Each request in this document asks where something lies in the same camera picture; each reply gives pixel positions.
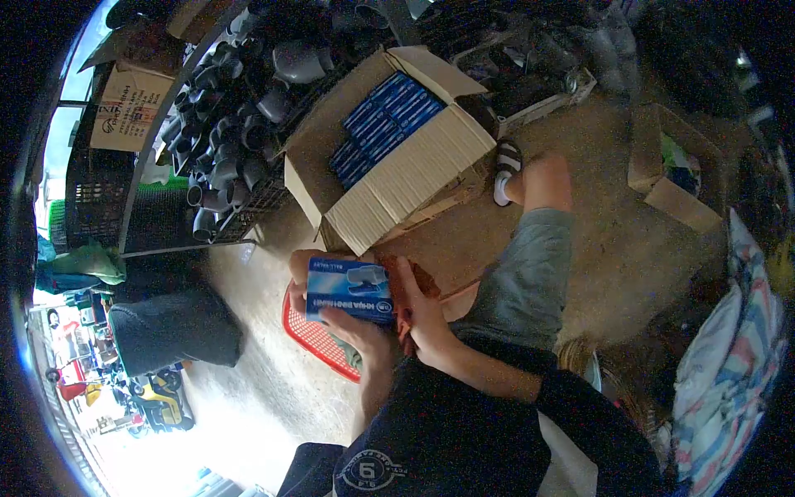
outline printed label on box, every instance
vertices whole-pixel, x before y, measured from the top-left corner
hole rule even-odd
[[[389,275],[369,262],[313,257],[309,259],[306,320],[321,321],[320,310],[334,307],[379,324],[394,320]]]

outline red object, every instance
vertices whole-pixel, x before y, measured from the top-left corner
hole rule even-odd
[[[61,385],[57,383],[56,388],[60,392],[60,396],[66,402],[69,402],[73,398],[84,394],[88,385],[86,383],[73,383],[72,385]]]
[[[347,363],[343,349],[326,333],[320,323],[306,321],[301,313],[290,307],[290,298],[287,292],[285,292],[285,300],[282,303],[281,325],[293,340],[316,358],[328,364],[331,369],[353,383],[359,382],[361,374]]]

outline person's arm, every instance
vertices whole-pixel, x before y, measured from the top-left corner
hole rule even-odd
[[[541,376],[508,366],[458,339],[451,340],[447,353],[428,365],[493,397],[535,402],[541,390]]]
[[[377,325],[358,320],[334,308],[320,310],[329,331],[353,346],[362,356],[362,377],[359,380],[359,408],[354,413],[351,439],[356,440],[392,390],[395,367],[395,342]]]
[[[438,300],[420,291],[409,262],[401,257],[397,271],[411,308],[411,336],[417,358],[472,388],[501,398],[534,402],[541,376],[531,375],[468,347],[452,334]]]

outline open cardboard box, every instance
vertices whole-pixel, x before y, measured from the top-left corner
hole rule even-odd
[[[413,77],[447,106],[345,192],[328,166],[347,136],[342,121],[396,71]],[[479,195],[496,142],[455,99],[486,91],[424,47],[377,52],[337,83],[284,148],[285,185],[320,230],[327,250],[347,246],[361,255]]]
[[[92,148],[142,151],[165,94],[182,68],[184,48],[185,43],[168,35],[161,25],[143,21],[105,37],[80,68],[115,60],[97,102]]]
[[[232,0],[182,0],[166,30],[174,37],[198,45],[231,4]]]
[[[633,147],[627,174],[629,186],[645,193],[645,202],[687,224],[699,233],[721,224],[726,207],[723,155],[717,147],[673,112],[657,103],[633,112]],[[671,137],[701,167],[699,198],[665,177],[660,133]]]

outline motorbike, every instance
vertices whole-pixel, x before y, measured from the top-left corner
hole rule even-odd
[[[147,374],[140,382],[131,380],[129,384],[130,400],[155,433],[193,428],[195,423],[185,415],[178,394],[182,387],[182,377],[178,372],[166,368]]]

